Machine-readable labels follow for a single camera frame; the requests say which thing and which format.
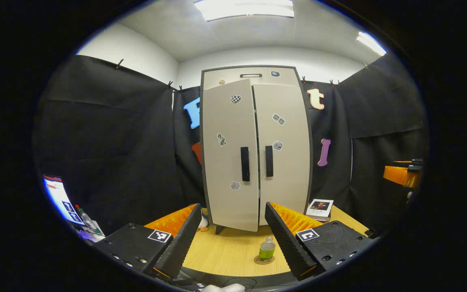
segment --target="cabinet door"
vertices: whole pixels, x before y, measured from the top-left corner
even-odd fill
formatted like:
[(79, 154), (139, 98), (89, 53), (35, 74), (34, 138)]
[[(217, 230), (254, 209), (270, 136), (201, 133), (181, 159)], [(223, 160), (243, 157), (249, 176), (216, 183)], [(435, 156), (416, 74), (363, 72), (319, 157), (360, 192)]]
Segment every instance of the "cabinet door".
[(309, 128), (299, 86), (255, 84), (253, 88), (261, 161), (259, 224), (266, 225), (268, 201), (304, 213), (311, 170)]
[(203, 178), (212, 222), (257, 231), (258, 153), (250, 80), (204, 90), (200, 102)]

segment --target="clip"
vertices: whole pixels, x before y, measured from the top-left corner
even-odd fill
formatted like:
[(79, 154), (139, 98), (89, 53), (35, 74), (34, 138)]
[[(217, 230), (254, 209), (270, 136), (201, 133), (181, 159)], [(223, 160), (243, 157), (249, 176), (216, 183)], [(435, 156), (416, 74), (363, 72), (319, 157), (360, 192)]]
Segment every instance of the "clip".
[(115, 67), (115, 70), (118, 69), (118, 68), (120, 68), (120, 64), (122, 64), (122, 61), (124, 61), (124, 59), (121, 59), (120, 62), (118, 62), (118, 64), (117, 64), (116, 67)]

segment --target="book cover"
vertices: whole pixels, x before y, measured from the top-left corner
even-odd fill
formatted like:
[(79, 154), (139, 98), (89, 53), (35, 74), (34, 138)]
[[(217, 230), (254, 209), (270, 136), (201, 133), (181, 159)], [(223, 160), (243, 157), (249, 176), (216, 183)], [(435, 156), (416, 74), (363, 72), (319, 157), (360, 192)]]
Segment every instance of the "book cover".
[(321, 200), (316, 198), (309, 204), (309, 207), (307, 207), (306, 215), (315, 220), (329, 221), (333, 202), (334, 200)]

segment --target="computer screen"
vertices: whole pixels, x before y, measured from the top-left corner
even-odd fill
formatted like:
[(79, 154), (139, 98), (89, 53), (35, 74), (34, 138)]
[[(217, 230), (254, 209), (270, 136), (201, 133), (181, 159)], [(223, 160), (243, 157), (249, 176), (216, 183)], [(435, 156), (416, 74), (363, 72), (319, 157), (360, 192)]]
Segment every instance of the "computer screen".
[(75, 211), (75, 207), (70, 202), (70, 199), (68, 199), (68, 195), (64, 190), (62, 179), (57, 176), (43, 175), (43, 180), (50, 200), (55, 205), (55, 207), (57, 207), (57, 210), (61, 213), (61, 215), (69, 222), (85, 226), (82, 219)]

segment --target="plastic bottle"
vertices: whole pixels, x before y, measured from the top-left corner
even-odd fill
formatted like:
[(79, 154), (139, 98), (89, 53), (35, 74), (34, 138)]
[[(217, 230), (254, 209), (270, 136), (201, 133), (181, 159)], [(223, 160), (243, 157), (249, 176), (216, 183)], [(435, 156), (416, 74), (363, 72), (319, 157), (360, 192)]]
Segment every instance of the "plastic bottle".
[(89, 218), (89, 216), (86, 213), (84, 213), (84, 210), (78, 205), (75, 205), (75, 207), (79, 211), (82, 220), (84, 220), (88, 228), (95, 231), (95, 233), (100, 233), (100, 230), (98, 229), (98, 227), (96, 227), (96, 224), (93, 222), (93, 220), (91, 220), (91, 218)]
[(270, 261), (275, 252), (275, 244), (273, 243), (272, 237), (267, 237), (266, 240), (261, 244), (259, 250), (259, 261)]

